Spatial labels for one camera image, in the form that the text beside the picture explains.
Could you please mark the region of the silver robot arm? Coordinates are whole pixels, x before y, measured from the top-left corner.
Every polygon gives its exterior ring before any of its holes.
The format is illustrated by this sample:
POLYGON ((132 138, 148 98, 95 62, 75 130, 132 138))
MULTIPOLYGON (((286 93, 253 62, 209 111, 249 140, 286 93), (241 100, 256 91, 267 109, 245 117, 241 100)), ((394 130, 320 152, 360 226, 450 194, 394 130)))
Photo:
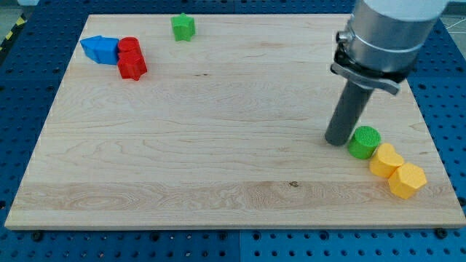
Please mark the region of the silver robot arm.
POLYGON ((410 74, 444 0, 359 0, 343 31, 331 71, 366 90, 392 95, 410 74))

